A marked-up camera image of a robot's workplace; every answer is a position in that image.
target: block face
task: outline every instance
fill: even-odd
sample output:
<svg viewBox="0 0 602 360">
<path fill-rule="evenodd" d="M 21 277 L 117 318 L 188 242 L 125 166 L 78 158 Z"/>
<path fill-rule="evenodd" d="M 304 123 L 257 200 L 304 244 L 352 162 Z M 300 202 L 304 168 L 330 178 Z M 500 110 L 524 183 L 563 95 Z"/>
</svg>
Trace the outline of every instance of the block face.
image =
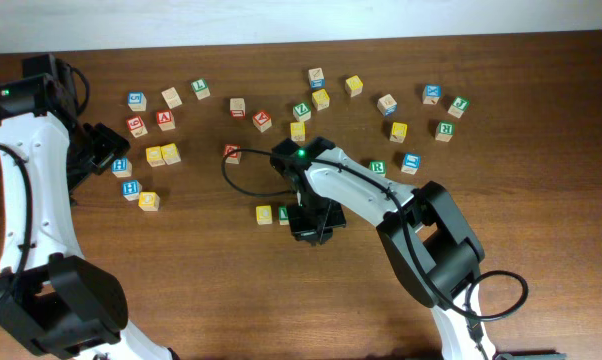
<svg viewBox="0 0 602 360">
<path fill-rule="evenodd" d="M 290 138 L 293 141 L 305 141 L 305 124 L 302 122 L 291 123 Z"/>
<path fill-rule="evenodd" d="M 128 201 L 138 200 L 141 191 L 143 191 L 143 186 L 137 180 L 126 181 L 121 185 L 123 197 Z"/>
<path fill-rule="evenodd" d="M 345 81 L 345 91 L 350 97 L 357 96 L 363 92 L 363 82 L 358 75 L 354 75 Z"/>
<path fill-rule="evenodd" d="M 310 80 L 310 88 L 312 89 L 320 89 L 325 86 L 325 77 L 321 68 L 308 70 L 308 79 Z"/>
<path fill-rule="evenodd" d="M 405 140 L 405 136 L 408 134 L 408 125 L 402 123 L 393 123 L 392 131 L 390 133 L 390 141 L 402 143 Z"/>
<path fill-rule="evenodd" d="M 330 96 L 328 96 L 328 92 L 325 91 L 325 89 L 313 92 L 312 103 L 314 104 L 314 107 L 317 108 L 317 111 L 327 109 L 330 106 Z"/>
<path fill-rule="evenodd" d="M 240 149 L 241 147 L 239 145 L 226 145 L 225 146 L 225 150 L 223 151 L 223 156 L 226 156 L 230 151 L 236 150 L 236 149 Z M 228 164 L 239 164 L 239 162 L 241 161 L 241 153 L 234 153 L 230 156 L 228 156 L 227 159 L 225 159 L 225 162 Z"/>
<path fill-rule="evenodd" d="M 179 149 L 177 149 L 177 146 L 174 143 L 161 146 L 161 156 L 163 157 L 163 161 L 168 165 L 176 164 L 181 161 Z"/>
<path fill-rule="evenodd" d="M 456 118 L 460 118 L 461 115 L 463 115 L 463 113 L 468 109 L 468 106 L 470 106 L 469 100 L 457 96 L 457 98 L 452 102 L 452 105 L 448 110 L 448 114 Z"/>
<path fill-rule="evenodd" d="M 168 90 L 162 91 L 161 95 L 163 95 L 163 99 L 165 99 L 165 102 L 168 104 L 168 107 L 170 109 L 173 109 L 181 104 L 183 104 L 181 102 L 181 98 L 179 97 L 179 94 L 177 93 L 177 89 L 175 88 L 169 88 Z"/>
<path fill-rule="evenodd" d="M 150 164 L 152 167 L 165 165 L 165 161 L 161 155 L 161 146 L 154 146 L 145 149 L 145 156 L 148 159 L 148 164 Z"/>
<path fill-rule="evenodd" d="M 381 175 L 385 177 L 388 169 L 385 165 L 385 161 L 371 161 L 370 162 L 370 170 L 377 175 Z"/>
<path fill-rule="evenodd" d="M 193 81 L 192 90 L 194 91 L 194 94 L 199 100 L 205 99 L 208 96 L 210 96 L 210 88 L 208 87 L 208 83 L 205 81 L 205 79 Z"/>
<path fill-rule="evenodd" d="M 172 115 L 172 111 L 159 111 L 157 112 L 157 124 L 161 128 L 161 130 L 172 130 L 176 128 L 176 123 L 174 122 L 174 116 Z"/>
<path fill-rule="evenodd" d="M 128 158 L 121 158 L 112 162 L 112 173 L 116 177 L 128 177 L 132 176 L 132 164 L 128 161 Z"/>
<path fill-rule="evenodd" d="M 143 211 L 159 211 L 161 199 L 155 192 L 142 192 L 139 194 L 139 207 Z"/>
<path fill-rule="evenodd" d="M 288 209 L 285 206 L 279 206 L 279 225 L 289 225 Z"/>
<path fill-rule="evenodd" d="M 272 207 L 270 205 L 257 206 L 257 223 L 259 225 L 272 224 Z"/>
<path fill-rule="evenodd" d="M 142 92 L 128 93 L 128 106 L 132 111 L 145 111 L 148 100 Z"/>
<path fill-rule="evenodd" d="M 423 95 L 421 100 L 424 104 L 434 105 L 439 102 L 441 98 L 441 86 L 439 85 L 426 85 L 423 89 Z"/>
<path fill-rule="evenodd" d="M 392 95 L 388 94 L 379 99 L 377 109 L 379 109 L 383 116 L 390 115 L 397 110 L 397 102 Z"/>
<path fill-rule="evenodd" d="M 261 110 L 254 114 L 252 123 L 259 131 L 264 132 L 272 127 L 272 117 L 267 112 Z"/>
<path fill-rule="evenodd" d="M 307 103 L 301 103 L 292 109 L 292 115 L 297 121 L 304 122 L 310 120 L 312 111 L 310 111 L 310 106 Z"/>
<path fill-rule="evenodd" d="M 437 126 L 434 138 L 439 141 L 448 142 L 452 139 L 452 135 L 454 135 L 454 124 L 442 121 Z"/>
<path fill-rule="evenodd" d="M 148 133 L 148 130 L 145 128 L 145 124 L 143 120 L 141 120 L 141 116 L 135 116 L 131 119 L 126 120 L 126 124 L 128 125 L 128 129 L 132 133 L 132 136 L 139 137 Z"/>
<path fill-rule="evenodd" d="M 230 114 L 235 118 L 245 117 L 245 100 L 242 98 L 230 99 Z"/>
<path fill-rule="evenodd" d="M 415 154 L 405 154 L 401 171 L 408 174 L 415 174 L 421 165 L 421 157 Z"/>
</svg>

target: white backdrop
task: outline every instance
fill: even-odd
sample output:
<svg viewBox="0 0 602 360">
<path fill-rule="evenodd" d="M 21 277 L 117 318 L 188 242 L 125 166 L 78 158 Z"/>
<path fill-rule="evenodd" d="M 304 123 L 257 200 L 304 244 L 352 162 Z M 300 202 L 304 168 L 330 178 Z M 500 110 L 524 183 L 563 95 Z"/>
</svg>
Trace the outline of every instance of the white backdrop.
<svg viewBox="0 0 602 360">
<path fill-rule="evenodd" d="M 0 53 L 602 29 L 602 0 L 0 0 Z"/>
</svg>

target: wooden table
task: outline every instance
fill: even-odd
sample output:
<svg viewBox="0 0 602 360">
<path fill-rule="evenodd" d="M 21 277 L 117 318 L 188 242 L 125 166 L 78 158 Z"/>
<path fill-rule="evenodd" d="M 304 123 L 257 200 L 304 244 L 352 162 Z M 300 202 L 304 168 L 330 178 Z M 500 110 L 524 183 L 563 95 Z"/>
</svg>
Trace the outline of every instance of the wooden table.
<svg viewBox="0 0 602 360">
<path fill-rule="evenodd" d="M 289 135 L 292 106 L 310 101 L 307 69 L 322 67 L 330 107 L 307 123 L 307 136 L 333 140 L 355 160 L 389 163 L 388 177 L 452 193 L 486 251 L 483 271 L 508 269 L 531 288 L 515 316 L 487 325 L 502 350 L 557 349 L 570 359 L 602 360 L 602 32 L 416 38 L 337 43 L 59 53 L 92 86 L 81 117 L 130 139 L 134 178 L 161 196 L 144 213 L 120 194 L 121 180 L 94 176 L 75 193 L 76 234 L 87 259 L 116 275 L 130 318 L 183 359 L 363 358 L 436 354 L 430 312 L 400 286 L 373 227 L 347 212 L 348 228 L 328 244 L 297 243 L 289 229 L 258 226 L 260 200 L 221 178 L 227 143 L 268 150 Z M 20 77 L 20 59 L 0 55 L 0 83 Z M 350 99 L 344 79 L 359 75 Z M 198 101 L 189 82 L 205 78 L 212 97 Z M 439 105 L 420 103 L 426 83 L 441 84 Z M 177 129 L 162 132 L 160 92 L 176 87 Z M 149 134 L 133 139 L 128 91 L 143 91 Z M 376 100 L 392 94 L 384 119 Z M 453 96 L 471 101 L 459 120 Z M 244 97 L 274 126 L 260 134 L 234 120 L 228 99 Z M 433 139 L 436 122 L 457 125 L 450 143 Z M 409 125 L 403 144 L 388 124 Z M 151 168 L 148 146 L 175 142 L 183 161 Z M 402 174 L 405 152 L 422 156 Z M 253 191 L 283 189 L 266 158 L 244 155 L 231 176 Z M 0 186 L 0 252 L 3 234 Z M 514 282 L 482 287 L 485 312 L 518 296 Z M 29 358 L 0 329 L 0 359 Z"/>
</svg>

